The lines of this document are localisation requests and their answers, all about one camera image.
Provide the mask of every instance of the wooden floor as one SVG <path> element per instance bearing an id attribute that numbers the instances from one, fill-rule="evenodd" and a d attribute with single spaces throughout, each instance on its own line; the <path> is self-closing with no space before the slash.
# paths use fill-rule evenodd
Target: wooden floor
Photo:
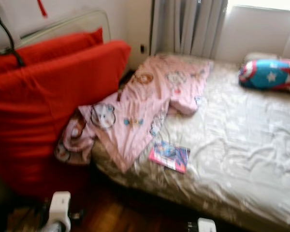
<path id="1" fill-rule="evenodd" d="M 198 212 L 161 198 L 129 190 L 109 181 L 94 181 L 71 200 L 72 211 L 85 210 L 81 225 L 72 223 L 72 232 L 187 232 Z M 215 220 L 218 232 L 244 232 Z"/>

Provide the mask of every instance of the captain america pillow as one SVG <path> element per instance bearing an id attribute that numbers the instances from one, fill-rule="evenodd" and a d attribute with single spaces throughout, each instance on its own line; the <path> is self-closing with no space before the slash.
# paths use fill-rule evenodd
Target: captain america pillow
<path id="1" fill-rule="evenodd" d="M 239 73 L 242 86 L 290 91 L 290 59 L 259 59 L 248 62 Z"/>

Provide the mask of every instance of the book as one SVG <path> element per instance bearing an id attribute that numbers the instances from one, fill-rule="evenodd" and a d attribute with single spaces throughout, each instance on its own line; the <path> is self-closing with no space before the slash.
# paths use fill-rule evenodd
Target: book
<path id="1" fill-rule="evenodd" d="M 149 153 L 149 159 L 178 172 L 185 173 L 189 155 L 190 149 L 161 141 L 154 144 Z"/>

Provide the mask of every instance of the mattress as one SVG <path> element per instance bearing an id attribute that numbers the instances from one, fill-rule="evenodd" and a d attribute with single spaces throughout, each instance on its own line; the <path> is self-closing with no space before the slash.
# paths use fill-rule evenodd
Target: mattress
<path id="1" fill-rule="evenodd" d="M 198 112 L 168 115 L 125 174 L 96 141 L 97 167 L 121 185 L 252 231 L 290 231 L 290 94 L 242 88 L 237 72 L 215 62 Z M 191 149 L 185 174 L 148 159 L 160 140 Z"/>

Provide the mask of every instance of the window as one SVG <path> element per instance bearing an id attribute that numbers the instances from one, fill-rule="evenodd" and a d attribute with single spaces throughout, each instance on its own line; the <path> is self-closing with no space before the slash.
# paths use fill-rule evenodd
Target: window
<path id="1" fill-rule="evenodd" d="M 229 0 L 234 5 L 290 11 L 290 0 Z"/>

